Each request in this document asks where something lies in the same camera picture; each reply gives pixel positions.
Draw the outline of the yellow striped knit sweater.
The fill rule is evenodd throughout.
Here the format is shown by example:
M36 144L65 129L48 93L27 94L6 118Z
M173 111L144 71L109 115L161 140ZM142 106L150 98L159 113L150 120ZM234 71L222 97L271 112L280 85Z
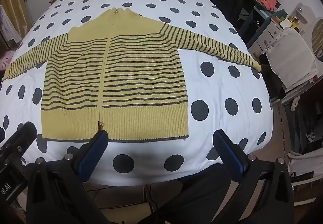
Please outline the yellow striped knit sweater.
M184 139L188 96L180 49L261 70L252 57L217 40L113 8L33 47L10 64L4 79L47 65L46 139L88 140L99 129L115 142Z

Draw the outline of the white covered chair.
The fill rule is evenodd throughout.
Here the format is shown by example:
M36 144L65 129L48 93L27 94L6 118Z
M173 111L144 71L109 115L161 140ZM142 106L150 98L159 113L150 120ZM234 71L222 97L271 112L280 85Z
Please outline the white covered chair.
M316 58L299 33L285 28L264 49L271 70L284 85L285 92L318 74Z

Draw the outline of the pink cat box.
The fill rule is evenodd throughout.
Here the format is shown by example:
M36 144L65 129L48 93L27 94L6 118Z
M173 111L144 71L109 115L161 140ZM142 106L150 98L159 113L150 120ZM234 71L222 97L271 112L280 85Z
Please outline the pink cat box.
M14 55L15 50L5 52L5 54L0 58L0 71L5 71L7 67L9 67Z

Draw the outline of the white drawer cabinet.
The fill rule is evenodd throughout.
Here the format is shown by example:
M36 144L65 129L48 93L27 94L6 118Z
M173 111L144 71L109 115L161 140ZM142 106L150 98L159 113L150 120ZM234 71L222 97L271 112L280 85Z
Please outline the white drawer cabinet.
M269 45L277 35L282 31L280 24L271 20L267 27L260 33L257 39L248 48L249 53L252 57L258 61L259 56L267 45Z

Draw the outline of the dark green shelf unit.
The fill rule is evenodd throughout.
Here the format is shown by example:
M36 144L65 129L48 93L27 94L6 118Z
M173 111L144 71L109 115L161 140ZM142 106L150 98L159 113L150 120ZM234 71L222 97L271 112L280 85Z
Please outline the dark green shelf unit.
M252 8L250 13L247 13L245 19L241 19L242 25L238 29L238 34L249 48L263 33L270 24L272 17L287 17L287 12L282 9L276 12L262 10L259 5Z

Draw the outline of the white vanity mirror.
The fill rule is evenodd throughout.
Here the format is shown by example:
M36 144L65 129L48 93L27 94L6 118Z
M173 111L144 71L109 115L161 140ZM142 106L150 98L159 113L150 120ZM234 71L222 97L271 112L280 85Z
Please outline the white vanity mirror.
M297 4L294 13L299 20L299 34L312 49L317 60L322 62L322 17L316 17L313 10L302 3Z

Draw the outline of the yellow curtain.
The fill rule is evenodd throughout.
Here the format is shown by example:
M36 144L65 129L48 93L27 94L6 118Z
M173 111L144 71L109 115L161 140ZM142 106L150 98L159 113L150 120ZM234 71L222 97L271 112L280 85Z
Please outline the yellow curtain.
M1 5L20 37L24 38L32 27L24 0L1 0Z

